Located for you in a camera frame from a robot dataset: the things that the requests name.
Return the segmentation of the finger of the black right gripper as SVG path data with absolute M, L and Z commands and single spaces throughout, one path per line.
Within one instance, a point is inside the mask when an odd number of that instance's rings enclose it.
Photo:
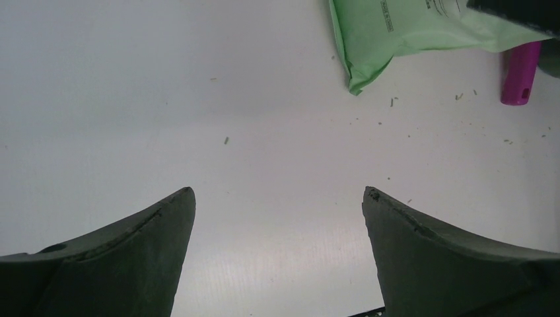
M 469 0 L 467 7 L 559 37 L 559 0 Z

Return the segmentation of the magenta plastic scoop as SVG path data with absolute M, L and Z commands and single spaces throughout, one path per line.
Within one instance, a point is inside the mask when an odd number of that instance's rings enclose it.
M 538 66 L 541 42 L 530 42 L 509 50 L 501 89 L 501 103 L 522 106 L 528 103 Z

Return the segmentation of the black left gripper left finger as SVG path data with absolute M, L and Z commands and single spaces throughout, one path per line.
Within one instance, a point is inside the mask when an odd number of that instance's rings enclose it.
M 195 219 L 182 188 L 35 254 L 1 258 L 2 316 L 169 316 Z

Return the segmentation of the green cat litter bag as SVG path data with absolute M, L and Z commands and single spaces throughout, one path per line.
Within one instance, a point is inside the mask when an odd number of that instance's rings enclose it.
M 348 90 L 357 96 L 394 57 L 423 51 L 479 48 L 499 53 L 549 37 L 526 26 L 477 12 L 466 1 L 330 1 Z

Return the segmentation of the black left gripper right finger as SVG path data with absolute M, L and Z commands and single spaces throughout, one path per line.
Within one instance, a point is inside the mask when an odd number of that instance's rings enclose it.
M 468 232 L 374 187 L 362 209 L 386 316 L 559 315 L 559 254 Z

